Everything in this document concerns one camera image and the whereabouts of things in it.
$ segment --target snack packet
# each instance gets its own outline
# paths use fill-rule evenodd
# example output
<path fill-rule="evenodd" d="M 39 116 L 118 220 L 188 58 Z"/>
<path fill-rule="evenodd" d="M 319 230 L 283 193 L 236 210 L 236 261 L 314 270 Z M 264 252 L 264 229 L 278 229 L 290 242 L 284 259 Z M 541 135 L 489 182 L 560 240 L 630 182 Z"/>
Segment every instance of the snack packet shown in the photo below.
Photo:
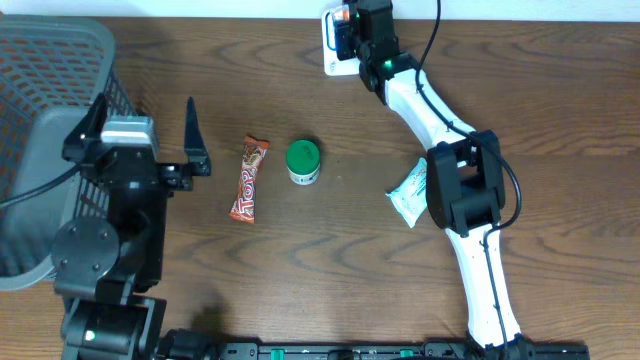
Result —
<path fill-rule="evenodd" d="M 244 138 L 242 171 L 238 182 L 238 195 L 229 212 L 232 218 L 253 224 L 255 222 L 255 181 L 262 160 L 267 155 L 268 141 L 258 141 L 251 136 Z"/>
<path fill-rule="evenodd" d="M 418 160 L 418 165 L 402 184 L 387 196 L 409 227 L 416 226 L 420 214 L 427 208 L 427 161 Z"/>

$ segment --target basket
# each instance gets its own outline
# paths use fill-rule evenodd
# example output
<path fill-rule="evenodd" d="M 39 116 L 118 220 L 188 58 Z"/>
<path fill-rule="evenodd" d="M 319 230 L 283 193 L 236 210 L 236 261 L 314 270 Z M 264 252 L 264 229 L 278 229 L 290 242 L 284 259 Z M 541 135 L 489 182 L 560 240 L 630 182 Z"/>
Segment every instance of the basket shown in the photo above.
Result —
<path fill-rule="evenodd" d="M 0 200 L 72 164 L 62 144 L 103 92 L 109 115 L 135 111 L 113 67 L 115 41 L 87 19 L 0 16 Z M 51 243 L 77 216 L 106 216 L 108 196 L 79 175 L 0 211 L 0 291 L 54 275 Z"/>

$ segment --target wooden table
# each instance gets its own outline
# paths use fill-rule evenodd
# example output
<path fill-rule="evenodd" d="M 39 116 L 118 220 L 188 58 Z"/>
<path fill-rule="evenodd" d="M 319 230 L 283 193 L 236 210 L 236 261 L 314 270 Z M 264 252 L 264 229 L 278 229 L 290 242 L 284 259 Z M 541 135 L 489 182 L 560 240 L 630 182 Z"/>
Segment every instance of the wooden table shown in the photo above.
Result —
<path fill-rule="evenodd" d="M 322 69 L 320 21 L 101 19 L 135 105 L 157 121 L 161 160 L 184 161 L 196 100 L 213 176 L 170 200 L 165 331 L 265 342 L 422 342 L 463 337 L 455 254 L 424 214 L 414 229 L 388 191 L 425 155 L 356 76 Z M 398 21 L 417 55 L 432 22 Z M 524 334 L 583 340 L 592 359 L 640 351 L 640 25 L 445 21 L 429 79 L 479 130 L 493 129 L 524 189 L 502 235 Z M 255 225 L 229 218 L 246 134 L 271 141 Z M 287 177 L 284 153 L 313 137 L 322 174 Z M 507 188 L 511 214 L 513 196 Z M 59 358 L 50 284 L 0 295 L 0 358 Z"/>

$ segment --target red snack wrapper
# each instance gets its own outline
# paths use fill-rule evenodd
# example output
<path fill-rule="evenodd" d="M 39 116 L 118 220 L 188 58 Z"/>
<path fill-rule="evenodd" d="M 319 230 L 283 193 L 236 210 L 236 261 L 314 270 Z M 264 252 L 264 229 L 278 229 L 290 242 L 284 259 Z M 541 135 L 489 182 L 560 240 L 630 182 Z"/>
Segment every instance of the red snack wrapper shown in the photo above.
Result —
<path fill-rule="evenodd" d="M 269 149 L 268 141 L 259 141 L 251 136 L 244 138 L 242 172 L 238 183 L 238 196 L 229 212 L 232 218 L 253 224 L 255 222 L 255 181 L 262 160 Z"/>

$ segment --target white backdrop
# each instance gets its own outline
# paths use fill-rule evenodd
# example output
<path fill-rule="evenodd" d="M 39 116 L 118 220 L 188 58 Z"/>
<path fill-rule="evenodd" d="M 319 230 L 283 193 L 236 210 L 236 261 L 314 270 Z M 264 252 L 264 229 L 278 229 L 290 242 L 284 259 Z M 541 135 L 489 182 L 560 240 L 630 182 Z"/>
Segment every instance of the white backdrop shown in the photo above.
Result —
<path fill-rule="evenodd" d="M 0 0 L 5 14 L 318 18 L 332 0 Z M 395 17 L 433 18 L 434 0 L 395 0 Z M 640 21 L 639 0 L 443 0 L 444 19 Z"/>

